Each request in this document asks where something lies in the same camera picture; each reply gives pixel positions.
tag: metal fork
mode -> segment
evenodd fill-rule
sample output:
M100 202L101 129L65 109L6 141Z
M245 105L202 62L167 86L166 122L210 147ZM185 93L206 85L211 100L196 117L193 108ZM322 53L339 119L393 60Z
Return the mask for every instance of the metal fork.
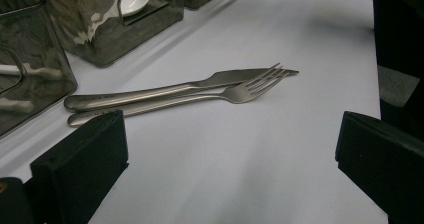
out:
M225 89L224 92L218 94L197 94L180 96L168 99L160 99L156 101L137 102L128 105L116 106L114 108L106 108L95 111L76 113L68 118L68 124L74 127L80 126L91 118L108 112L113 112L115 110L122 110L124 113L124 117L127 117L159 109L164 109L167 107L212 99L222 99L234 104L249 102L267 92L278 82L280 82L285 76L287 76L288 73L285 73L285 75L279 77L275 77L275 74L280 72L281 69L282 66L280 66L280 64L276 64L271 68L267 69L259 76L251 80L245 81L237 86L229 87Z

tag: fork handle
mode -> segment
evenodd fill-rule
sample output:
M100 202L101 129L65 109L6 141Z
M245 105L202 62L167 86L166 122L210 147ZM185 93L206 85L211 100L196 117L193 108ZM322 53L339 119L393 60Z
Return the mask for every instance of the fork handle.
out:
M219 95L216 94L197 94L197 95L189 95L189 96L179 96L168 99L159 99L153 101L145 101L145 102L136 102L122 106L116 106L112 108L99 109L89 112L80 112L75 113L69 116L68 124L72 127L80 126L86 123L88 120L106 114L108 112L114 112L116 110L122 110L124 117L134 116L138 114L143 114L146 112L156 111L168 107L179 106L183 104L188 104L192 102L198 101L206 101L212 99L222 99Z
M198 89L199 87L197 87L193 82L187 82L150 90L97 95L72 95L65 98L64 105L68 110L74 112L92 111L133 102L140 102L151 98L172 96L175 94L189 94L196 92Z

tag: knife blade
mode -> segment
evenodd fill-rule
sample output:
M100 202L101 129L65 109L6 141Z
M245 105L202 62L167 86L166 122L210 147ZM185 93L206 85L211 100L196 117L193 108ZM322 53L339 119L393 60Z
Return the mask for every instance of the knife blade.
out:
M148 90L111 94L71 95L65 98L64 106L71 112L83 112L114 107L154 98L186 95L213 88L237 85L257 75L260 75L266 70L266 68L257 68L222 71L213 74L211 77L205 80L186 82L182 84ZM296 75L299 73L295 70L283 69L283 71L279 75L284 75L287 72L288 76Z

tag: gray floor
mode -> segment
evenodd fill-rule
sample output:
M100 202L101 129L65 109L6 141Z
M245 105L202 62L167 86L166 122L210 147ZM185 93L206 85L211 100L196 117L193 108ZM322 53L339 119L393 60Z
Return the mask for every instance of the gray floor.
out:
M380 98L393 106L405 105L418 82L416 77L378 66Z

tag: table surface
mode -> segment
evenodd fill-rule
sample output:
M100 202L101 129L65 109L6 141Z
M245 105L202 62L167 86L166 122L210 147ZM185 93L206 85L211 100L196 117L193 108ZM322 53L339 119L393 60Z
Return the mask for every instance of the table surface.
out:
M213 0L108 68L68 55L75 94L148 89L228 69L300 71L246 104L209 101L125 119L129 168L96 223L387 223L338 168L344 111L379 117L370 0ZM75 129L63 101L0 140L0 176Z

